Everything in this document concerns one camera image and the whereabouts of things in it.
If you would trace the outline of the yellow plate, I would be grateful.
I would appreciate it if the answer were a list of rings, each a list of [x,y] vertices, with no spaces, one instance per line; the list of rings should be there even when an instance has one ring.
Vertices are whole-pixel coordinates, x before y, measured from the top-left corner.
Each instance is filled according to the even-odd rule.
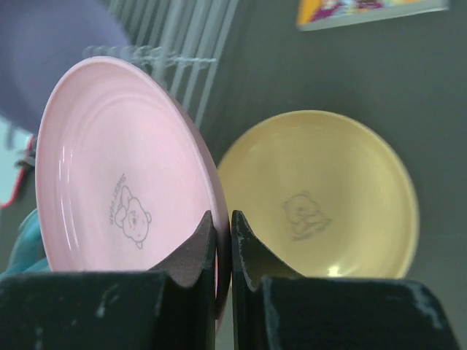
[[[391,146],[340,114],[270,117],[218,166],[230,211],[305,276],[404,277],[417,250],[413,181]]]

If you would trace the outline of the purple plate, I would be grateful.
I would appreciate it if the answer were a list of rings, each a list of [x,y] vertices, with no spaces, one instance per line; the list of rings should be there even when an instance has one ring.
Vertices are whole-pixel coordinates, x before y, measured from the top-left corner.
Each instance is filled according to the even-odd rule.
[[[2,1],[1,115],[36,133],[53,88],[86,48],[129,43],[100,1]]]

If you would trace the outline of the pink plate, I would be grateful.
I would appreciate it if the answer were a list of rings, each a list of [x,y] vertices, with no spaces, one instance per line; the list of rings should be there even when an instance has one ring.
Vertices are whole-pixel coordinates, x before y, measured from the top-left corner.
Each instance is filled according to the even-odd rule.
[[[209,212],[223,316],[231,234],[215,162],[180,104],[141,69],[96,56],[59,79],[40,123],[35,188],[54,272],[147,270]]]

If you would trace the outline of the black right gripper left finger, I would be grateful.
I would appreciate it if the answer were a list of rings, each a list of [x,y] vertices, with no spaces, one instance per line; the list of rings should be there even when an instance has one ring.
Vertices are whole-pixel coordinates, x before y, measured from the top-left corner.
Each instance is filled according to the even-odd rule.
[[[213,349],[216,230],[142,272],[23,272],[1,279],[3,349]]]

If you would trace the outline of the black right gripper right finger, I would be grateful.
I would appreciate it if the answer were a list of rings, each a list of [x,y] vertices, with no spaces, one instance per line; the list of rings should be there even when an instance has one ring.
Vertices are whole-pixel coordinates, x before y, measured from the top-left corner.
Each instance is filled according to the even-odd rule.
[[[236,349],[457,349],[438,299],[400,279],[307,278],[285,264],[234,211]]]

